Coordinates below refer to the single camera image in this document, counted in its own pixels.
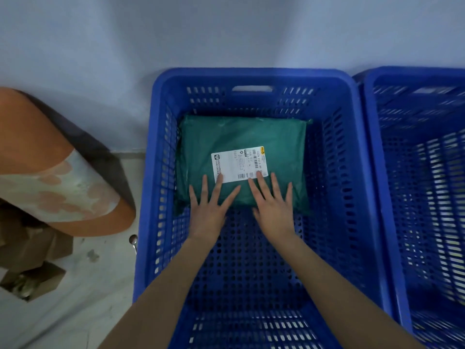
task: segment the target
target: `white wall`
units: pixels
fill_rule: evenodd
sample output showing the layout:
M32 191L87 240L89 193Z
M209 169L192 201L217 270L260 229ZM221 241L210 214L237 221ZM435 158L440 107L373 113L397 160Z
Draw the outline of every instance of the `white wall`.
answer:
M178 66L465 67L465 0L0 0L0 85L112 150L144 148Z

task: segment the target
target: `person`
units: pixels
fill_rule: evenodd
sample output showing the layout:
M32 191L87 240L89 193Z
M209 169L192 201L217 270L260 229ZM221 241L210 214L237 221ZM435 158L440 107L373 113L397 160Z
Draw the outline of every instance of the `person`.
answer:
M257 208L253 215L261 231L298 275L334 336L344 349L424 348L404 328L341 276L300 239L294 231L292 183L285 198L271 174L271 194L257 172L260 190L249 185ZM225 214L240 191L218 205L223 176L219 175L208 201L207 177L203 176L200 203L192 186L189 234L177 255L152 281L139 299L111 330L99 349L165 349L173 335L189 288L215 245Z

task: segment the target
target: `barcode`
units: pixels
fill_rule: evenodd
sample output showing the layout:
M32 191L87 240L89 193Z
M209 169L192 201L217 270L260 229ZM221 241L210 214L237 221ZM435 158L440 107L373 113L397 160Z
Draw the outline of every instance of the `barcode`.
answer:
M255 173L237 174L238 179L252 178L255 179Z
M252 154L253 154L253 162L255 163L255 169L258 169L259 168L259 161L258 161L258 158L257 158L257 151L255 149L253 149Z

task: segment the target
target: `green plastic mailing bag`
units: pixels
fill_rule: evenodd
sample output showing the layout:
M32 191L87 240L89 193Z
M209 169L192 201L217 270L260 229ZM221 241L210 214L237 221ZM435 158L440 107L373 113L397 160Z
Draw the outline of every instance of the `green plastic mailing bag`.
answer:
M298 119L185 116L176 152L177 211L190 204L189 185L200 198L204 174L211 195L219 172L224 178L219 203L241 185L233 206L255 206L247 178L256 178L261 170L269 187L271 172L276 174L283 197L292 182L294 210L308 215L303 171L306 126Z

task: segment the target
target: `blue plastic crate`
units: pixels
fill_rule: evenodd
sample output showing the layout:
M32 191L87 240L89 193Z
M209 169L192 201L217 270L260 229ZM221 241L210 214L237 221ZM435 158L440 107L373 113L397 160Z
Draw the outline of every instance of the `blue plastic crate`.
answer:
M313 119L305 174L312 217L296 232L392 313L357 87L335 70L173 69L156 80L148 135L134 300L187 236L175 217L177 124L186 113ZM171 348L340 348L250 209L230 209L187 297Z
M401 323L432 348L465 346L465 70L356 76Z

